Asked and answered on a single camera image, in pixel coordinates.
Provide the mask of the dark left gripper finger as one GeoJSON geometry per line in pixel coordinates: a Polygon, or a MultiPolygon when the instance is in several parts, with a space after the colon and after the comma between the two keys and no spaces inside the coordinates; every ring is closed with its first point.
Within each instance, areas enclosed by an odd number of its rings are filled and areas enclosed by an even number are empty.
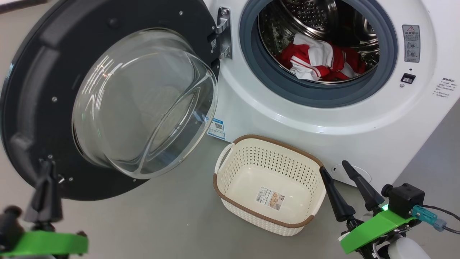
{"type": "Polygon", "coordinates": [[[35,191],[26,209],[24,221],[36,223],[41,221],[41,211],[44,208],[46,195],[46,160],[39,160],[40,171],[37,176],[35,191]]]}
{"type": "Polygon", "coordinates": [[[53,160],[46,160],[45,180],[45,221],[56,223],[64,218],[62,200],[59,193],[59,174],[53,160]]]}

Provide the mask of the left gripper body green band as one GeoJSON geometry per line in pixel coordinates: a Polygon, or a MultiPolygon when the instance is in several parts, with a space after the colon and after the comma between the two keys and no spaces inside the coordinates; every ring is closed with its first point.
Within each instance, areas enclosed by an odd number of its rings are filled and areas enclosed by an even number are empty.
{"type": "Polygon", "coordinates": [[[87,235],[53,231],[25,231],[17,223],[1,230],[2,258],[69,258],[89,251],[87,235]]]}

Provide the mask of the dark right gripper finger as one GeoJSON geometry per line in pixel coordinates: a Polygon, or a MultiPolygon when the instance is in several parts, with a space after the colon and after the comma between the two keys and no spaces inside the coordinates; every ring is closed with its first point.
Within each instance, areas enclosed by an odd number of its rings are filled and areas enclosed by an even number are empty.
{"type": "Polygon", "coordinates": [[[355,182],[358,190],[365,201],[365,207],[369,212],[381,212],[381,204],[385,199],[372,187],[372,185],[361,175],[355,168],[346,160],[342,161],[342,166],[345,169],[350,180],[355,182]]]}
{"type": "Polygon", "coordinates": [[[345,199],[340,195],[334,184],[334,180],[329,175],[327,169],[322,166],[319,169],[321,174],[327,196],[332,206],[335,218],[338,222],[345,222],[354,218],[355,210],[352,206],[348,205],[345,199]]]}

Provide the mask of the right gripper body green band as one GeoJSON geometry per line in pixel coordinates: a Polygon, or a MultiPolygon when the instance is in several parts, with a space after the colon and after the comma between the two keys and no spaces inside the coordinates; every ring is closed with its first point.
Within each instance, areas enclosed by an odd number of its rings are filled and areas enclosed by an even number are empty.
{"type": "Polygon", "coordinates": [[[388,246],[388,254],[420,254],[421,247],[413,240],[399,236],[396,230],[416,218],[409,210],[407,218],[401,217],[392,210],[383,210],[365,222],[355,218],[347,220],[348,232],[339,238],[340,246],[345,254],[378,254],[375,249],[382,237],[395,234],[388,246]]]}

